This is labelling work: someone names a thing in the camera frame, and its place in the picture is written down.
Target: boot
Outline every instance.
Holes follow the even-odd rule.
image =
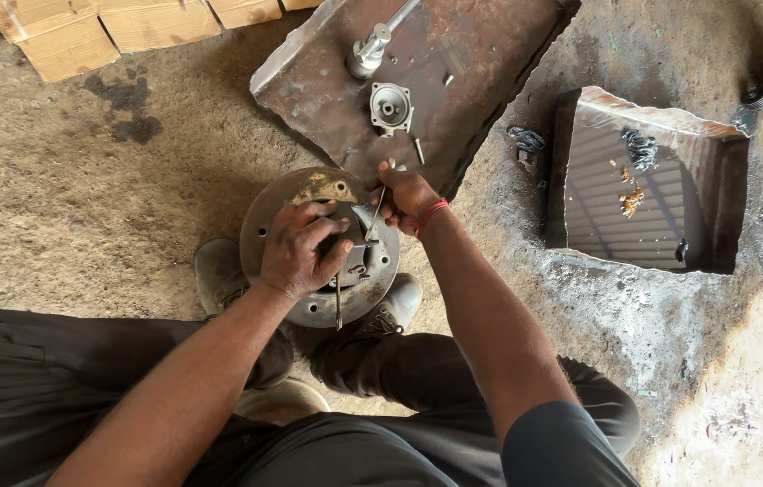
[[[195,282],[208,317],[225,311],[249,289],[240,267],[240,246],[228,237],[214,236],[195,250]]]
[[[369,313],[343,326],[318,346],[310,367],[312,375],[322,381],[324,364],[335,356],[338,356],[337,360],[343,360],[340,353],[344,349],[354,349],[349,347],[350,343],[382,340],[386,335],[402,335],[418,310],[422,297],[423,289],[414,276],[397,274],[387,294]]]

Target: knee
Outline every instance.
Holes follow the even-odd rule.
[[[612,401],[609,404],[614,405],[614,412],[607,418],[612,425],[607,426],[604,434],[616,454],[624,457],[634,448],[637,437],[640,435],[640,412],[634,404],[634,399],[616,385],[608,391],[608,395],[613,396],[609,398]]]

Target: metal bolt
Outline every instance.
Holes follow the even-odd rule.
[[[420,150],[420,138],[416,138],[414,140],[414,148],[418,150],[418,161],[420,161],[421,165],[424,165],[427,163],[427,161],[424,161],[424,152]]]

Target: cardboard box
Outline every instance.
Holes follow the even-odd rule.
[[[290,0],[287,9],[319,0]],[[46,82],[121,53],[167,48],[282,17],[277,0],[0,0],[0,31]]]

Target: metal container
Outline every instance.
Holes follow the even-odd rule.
[[[657,141],[657,167],[629,160],[621,134]],[[732,274],[745,211],[749,140],[676,108],[637,106],[599,87],[563,94],[549,185],[547,248],[672,272]],[[622,177],[622,167],[630,179]],[[633,215],[620,196],[642,190]]]

